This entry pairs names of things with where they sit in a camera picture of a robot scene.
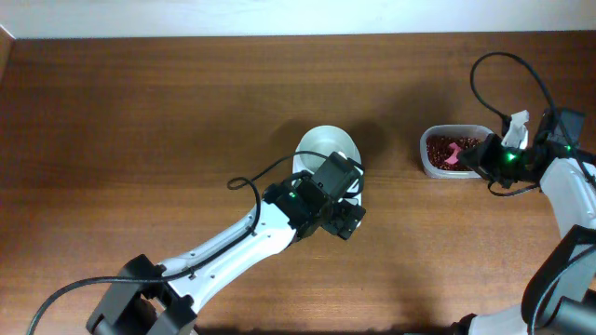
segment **red beans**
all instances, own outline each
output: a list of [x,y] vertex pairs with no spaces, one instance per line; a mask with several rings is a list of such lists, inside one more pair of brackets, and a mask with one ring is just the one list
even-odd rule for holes
[[430,136],[427,139],[427,153],[430,164],[435,168],[448,171],[470,171],[469,168],[459,162],[453,165],[445,163],[445,159],[454,153],[454,150],[449,147],[449,144],[453,142],[463,150],[466,150],[477,146],[481,141],[468,137]]

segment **white container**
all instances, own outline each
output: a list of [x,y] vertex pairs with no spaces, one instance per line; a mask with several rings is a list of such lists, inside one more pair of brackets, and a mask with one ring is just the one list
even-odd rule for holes
[[[357,163],[362,164],[356,143],[345,131],[334,126],[318,126],[308,130],[298,143],[296,151],[313,151],[327,156],[332,152],[341,152],[347,158],[352,158]],[[323,158],[312,154],[298,154],[294,157],[291,172],[296,173],[307,170],[314,174],[323,162],[325,162]],[[357,192],[358,182],[355,181],[347,191]],[[354,199],[357,199],[359,205],[362,206],[362,194],[354,196]]]
[[422,157],[422,165],[425,169],[425,173],[430,178],[450,178],[450,179],[470,179],[480,178],[481,176],[474,171],[447,171],[444,169],[433,167],[428,160],[427,152],[427,139],[430,136],[448,136],[453,138],[468,137],[479,139],[481,141],[486,140],[486,137],[493,132],[491,129],[484,126],[476,125],[442,125],[430,127],[422,135],[420,139],[420,156]]

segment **rectangular plastic container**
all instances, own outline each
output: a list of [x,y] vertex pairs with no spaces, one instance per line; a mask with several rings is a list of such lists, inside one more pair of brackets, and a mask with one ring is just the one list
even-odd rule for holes
[[486,140],[486,137],[493,132],[491,129],[484,126],[476,125],[442,125],[430,127],[425,131],[420,139],[420,156],[422,157],[422,165],[425,173],[430,178],[444,178],[444,179],[470,179],[480,178],[481,176],[474,171],[447,171],[444,169],[433,167],[428,160],[427,139],[429,136],[449,136],[449,137],[469,137]]

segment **white wall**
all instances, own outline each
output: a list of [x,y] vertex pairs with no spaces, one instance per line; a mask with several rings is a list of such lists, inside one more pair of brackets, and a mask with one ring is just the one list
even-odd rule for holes
[[17,38],[596,29],[596,0],[0,0]]

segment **wood grain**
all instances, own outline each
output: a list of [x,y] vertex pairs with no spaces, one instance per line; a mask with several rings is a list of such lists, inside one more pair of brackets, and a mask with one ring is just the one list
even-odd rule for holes
[[[498,129],[468,73],[499,49],[588,114],[582,146],[596,151],[596,33],[17,41],[0,89],[3,334],[22,334],[69,282],[140,253],[165,259],[236,222],[253,199],[225,182],[321,124],[362,153],[363,224],[348,242],[320,231],[249,269],[201,311],[201,327],[410,328],[518,303],[559,240],[547,198],[431,180],[418,149],[434,125]],[[520,66],[490,60],[478,76],[486,100],[527,109],[536,129],[546,103]],[[38,334],[84,334],[105,290],[63,297]]]
[[4,74],[4,70],[7,67],[8,56],[10,55],[13,42],[12,36],[0,26],[0,85],[2,85],[2,74]]

